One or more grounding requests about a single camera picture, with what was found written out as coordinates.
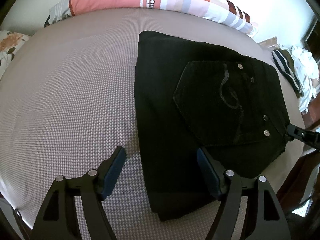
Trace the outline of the floral white pillow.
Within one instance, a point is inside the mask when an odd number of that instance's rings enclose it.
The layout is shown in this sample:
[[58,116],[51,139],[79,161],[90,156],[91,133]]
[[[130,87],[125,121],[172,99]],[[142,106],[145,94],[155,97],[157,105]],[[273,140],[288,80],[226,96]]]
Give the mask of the floral white pillow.
[[0,78],[2,78],[9,64],[13,61],[15,54],[30,39],[30,36],[1,30],[0,44]]

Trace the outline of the pink patchwork long pillow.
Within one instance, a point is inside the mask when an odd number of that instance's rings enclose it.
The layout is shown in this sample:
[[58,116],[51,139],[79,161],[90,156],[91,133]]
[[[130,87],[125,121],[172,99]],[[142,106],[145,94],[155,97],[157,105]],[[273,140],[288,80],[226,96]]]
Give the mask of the pink patchwork long pillow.
[[181,12],[232,27],[253,36],[248,13],[229,0],[61,0],[49,9],[45,26],[88,12],[114,8],[146,8]]

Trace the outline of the grey textured bed cover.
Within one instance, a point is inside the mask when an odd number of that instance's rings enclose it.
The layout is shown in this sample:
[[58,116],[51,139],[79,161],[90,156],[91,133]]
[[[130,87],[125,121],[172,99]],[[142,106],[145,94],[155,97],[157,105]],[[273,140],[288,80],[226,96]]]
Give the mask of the grey textured bed cover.
[[1,194],[33,226],[58,175],[127,153],[103,203],[117,239],[204,239],[218,202],[161,222],[143,180],[135,114],[138,36],[145,30],[231,48],[268,64],[271,54],[239,31],[179,12],[107,9],[42,28],[1,78]]

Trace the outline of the striped dark green garment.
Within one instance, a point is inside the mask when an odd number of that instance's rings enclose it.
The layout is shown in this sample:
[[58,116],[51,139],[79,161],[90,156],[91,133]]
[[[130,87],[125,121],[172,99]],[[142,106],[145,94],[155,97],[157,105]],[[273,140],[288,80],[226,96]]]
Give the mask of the striped dark green garment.
[[293,88],[297,98],[302,98],[304,93],[302,85],[295,73],[294,61],[287,50],[274,49],[272,50],[272,57],[277,69],[281,72],[283,77],[287,79]]

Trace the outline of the black pants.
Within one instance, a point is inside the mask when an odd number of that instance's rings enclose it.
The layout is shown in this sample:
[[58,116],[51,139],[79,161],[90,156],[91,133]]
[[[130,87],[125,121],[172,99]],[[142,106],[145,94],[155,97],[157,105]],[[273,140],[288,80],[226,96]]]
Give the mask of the black pants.
[[290,140],[274,67],[223,46],[155,31],[139,35],[135,107],[146,190],[161,221],[218,197],[199,150],[255,178]]

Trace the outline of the white crumpled cloth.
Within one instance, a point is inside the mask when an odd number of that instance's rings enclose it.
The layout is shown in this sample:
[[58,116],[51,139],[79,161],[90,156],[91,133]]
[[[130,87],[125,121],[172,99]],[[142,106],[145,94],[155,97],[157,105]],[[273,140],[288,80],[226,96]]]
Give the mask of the white crumpled cloth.
[[295,75],[298,78],[303,96],[299,100],[300,112],[308,111],[308,105],[312,99],[317,96],[318,81],[319,81],[319,70],[312,53],[306,49],[292,46],[286,48],[280,45],[280,49],[286,50],[293,59],[293,65]]

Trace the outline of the brown cardboard box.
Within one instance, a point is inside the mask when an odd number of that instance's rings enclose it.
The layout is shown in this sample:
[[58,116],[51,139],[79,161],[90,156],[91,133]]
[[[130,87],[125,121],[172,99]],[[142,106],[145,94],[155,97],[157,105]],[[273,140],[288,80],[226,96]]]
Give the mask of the brown cardboard box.
[[263,47],[263,48],[278,48],[278,40],[277,37],[272,37],[269,39],[266,39],[264,41],[259,42],[259,46]]

